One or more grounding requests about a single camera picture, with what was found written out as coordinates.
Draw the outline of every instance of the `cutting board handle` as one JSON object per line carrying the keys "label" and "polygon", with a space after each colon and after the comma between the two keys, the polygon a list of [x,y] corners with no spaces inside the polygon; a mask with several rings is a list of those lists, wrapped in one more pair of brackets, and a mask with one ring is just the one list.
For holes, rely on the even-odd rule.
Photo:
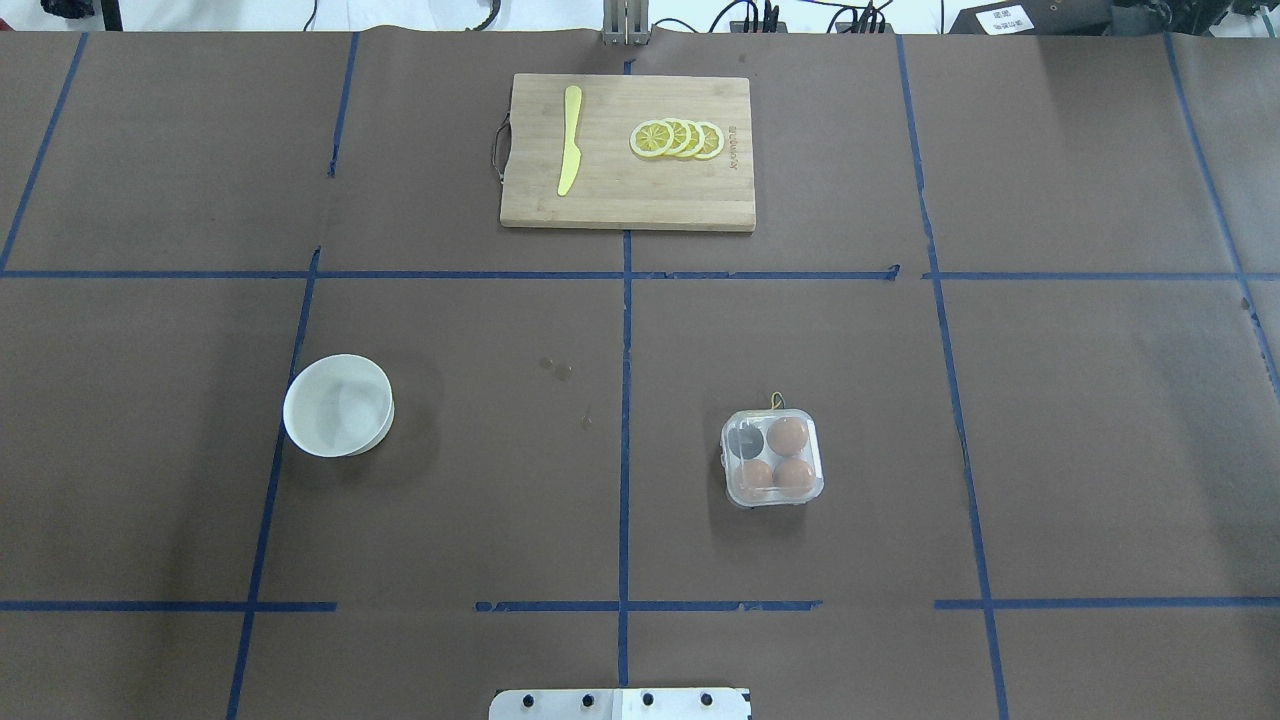
{"label": "cutting board handle", "polygon": [[[511,110],[507,110],[507,117],[498,126],[498,132],[493,133],[493,147],[489,149],[489,164],[493,165],[493,172],[498,173],[498,184],[502,184],[507,179],[507,163],[498,167],[498,145],[502,141],[502,131],[507,131],[507,136],[511,136]],[[507,159],[511,159],[509,141],[507,142]]]}

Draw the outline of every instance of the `yellow knife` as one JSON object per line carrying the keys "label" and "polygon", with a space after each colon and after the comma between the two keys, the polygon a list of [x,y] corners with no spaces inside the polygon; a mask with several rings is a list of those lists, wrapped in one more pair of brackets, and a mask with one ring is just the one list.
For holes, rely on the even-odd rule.
{"label": "yellow knife", "polygon": [[564,88],[564,156],[561,159],[561,184],[556,191],[561,197],[568,195],[577,178],[577,167],[582,161],[582,151],[573,142],[577,135],[577,114],[582,110],[582,88],[571,85]]}

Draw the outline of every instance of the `brown egg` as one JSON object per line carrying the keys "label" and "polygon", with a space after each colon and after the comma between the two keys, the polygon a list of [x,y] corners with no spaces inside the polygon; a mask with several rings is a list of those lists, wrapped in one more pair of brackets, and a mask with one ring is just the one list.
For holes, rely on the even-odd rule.
{"label": "brown egg", "polygon": [[804,460],[792,457],[778,462],[778,469],[773,471],[773,482],[787,497],[804,497],[818,482],[813,465]]}
{"label": "brown egg", "polygon": [[758,498],[773,487],[773,469],[764,460],[748,460],[736,473],[737,487],[749,498]]}
{"label": "brown egg", "polygon": [[803,418],[778,418],[769,425],[769,447],[778,455],[796,455],[809,443],[809,425]]}

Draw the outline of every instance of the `metal stand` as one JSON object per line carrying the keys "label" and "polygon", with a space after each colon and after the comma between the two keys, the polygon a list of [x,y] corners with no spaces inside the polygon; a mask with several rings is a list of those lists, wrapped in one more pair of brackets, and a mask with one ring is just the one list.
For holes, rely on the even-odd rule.
{"label": "metal stand", "polygon": [[744,688],[503,691],[489,720],[751,720]]}
{"label": "metal stand", "polygon": [[649,44],[649,0],[604,0],[605,45]]}

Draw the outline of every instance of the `wooden cutting board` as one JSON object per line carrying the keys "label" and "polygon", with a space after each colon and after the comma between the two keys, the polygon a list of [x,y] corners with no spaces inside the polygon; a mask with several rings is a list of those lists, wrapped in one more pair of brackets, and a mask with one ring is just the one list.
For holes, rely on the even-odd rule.
{"label": "wooden cutting board", "polygon": [[[564,88],[582,88],[577,178],[561,197]],[[631,131],[645,120],[716,123],[724,149],[710,160],[643,159]],[[511,92],[511,156],[502,224],[751,232],[751,91],[746,78],[517,74]]]}

